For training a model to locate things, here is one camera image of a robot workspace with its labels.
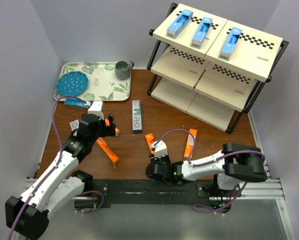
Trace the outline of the light blue Curaprox box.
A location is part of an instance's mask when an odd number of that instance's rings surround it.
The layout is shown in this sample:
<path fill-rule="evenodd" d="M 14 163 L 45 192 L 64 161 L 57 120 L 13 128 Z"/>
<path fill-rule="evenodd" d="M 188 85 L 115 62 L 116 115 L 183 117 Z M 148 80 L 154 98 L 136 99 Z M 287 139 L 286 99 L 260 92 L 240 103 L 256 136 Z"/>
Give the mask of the light blue Curaprox box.
<path fill-rule="evenodd" d="M 222 48 L 221 48 L 221 51 L 219 53 L 218 57 L 220 59 L 223 59 L 226 61 L 230 60 L 232 53 L 234 52 L 234 50 L 237 46 L 238 40 L 240 39 L 241 33 L 242 33 L 242 30 L 237 27 L 233 27 L 230 30 Z"/>
<path fill-rule="evenodd" d="M 181 11 L 177 18 L 171 23 L 166 30 L 166 36 L 175 39 L 192 19 L 193 12 L 187 9 Z"/>
<path fill-rule="evenodd" d="M 212 25 L 212 22 L 213 22 L 213 19 L 209 18 L 209 17 L 204 17 L 201 20 L 193 38 L 192 38 L 191 47 L 197 48 L 197 49 L 200 49 L 202 47 L 205 37 Z"/>

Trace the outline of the blue silver R&O toothpaste box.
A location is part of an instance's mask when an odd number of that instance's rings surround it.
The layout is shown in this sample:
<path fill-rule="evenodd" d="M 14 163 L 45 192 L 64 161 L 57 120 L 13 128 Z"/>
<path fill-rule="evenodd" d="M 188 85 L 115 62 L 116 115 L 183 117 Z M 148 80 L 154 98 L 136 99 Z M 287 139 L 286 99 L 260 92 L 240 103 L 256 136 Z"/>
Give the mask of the blue silver R&O toothpaste box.
<path fill-rule="evenodd" d="M 64 101 L 65 105 L 69 105 L 78 109 L 88 109 L 91 106 L 91 102 L 90 101 L 81 101 L 75 98 L 67 98 Z"/>

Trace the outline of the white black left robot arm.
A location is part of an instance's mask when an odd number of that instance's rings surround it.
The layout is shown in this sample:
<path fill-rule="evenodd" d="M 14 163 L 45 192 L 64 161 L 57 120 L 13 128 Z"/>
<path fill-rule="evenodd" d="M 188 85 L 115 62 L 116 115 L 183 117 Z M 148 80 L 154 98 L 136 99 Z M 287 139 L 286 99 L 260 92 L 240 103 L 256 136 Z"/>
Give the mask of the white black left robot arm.
<path fill-rule="evenodd" d="M 29 240 L 38 240 L 46 231 L 50 218 L 57 210 L 76 196 L 97 195 L 104 203 L 105 196 L 93 189 L 93 177 L 74 169 L 92 151 L 99 138 L 114 137 L 116 124 L 113 114 L 104 117 L 102 111 L 84 113 L 78 127 L 44 173 L 20 196 L 11 196 L 5 202 L 8 239 L 18 233 Z"/>

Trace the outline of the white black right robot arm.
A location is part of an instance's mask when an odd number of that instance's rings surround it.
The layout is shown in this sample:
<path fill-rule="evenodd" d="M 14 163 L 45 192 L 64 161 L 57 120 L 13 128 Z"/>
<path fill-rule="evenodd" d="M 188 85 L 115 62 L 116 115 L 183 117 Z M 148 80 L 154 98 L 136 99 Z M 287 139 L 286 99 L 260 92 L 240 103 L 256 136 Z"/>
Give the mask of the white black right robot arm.
<path fill-rule="evenodd" d="M 226 143 L 216 153 L 196 160 L 172 163 L 167 145 L 161 140 L 151 145 L 154 151 L 145 170 L 147 178 L 169 185 L 184 185 L 205 176 L 215 176 L 215 195 L 222 197 L 241 182 L 262 183 L 267 180 L 265 156 L 257 147 Z"/>

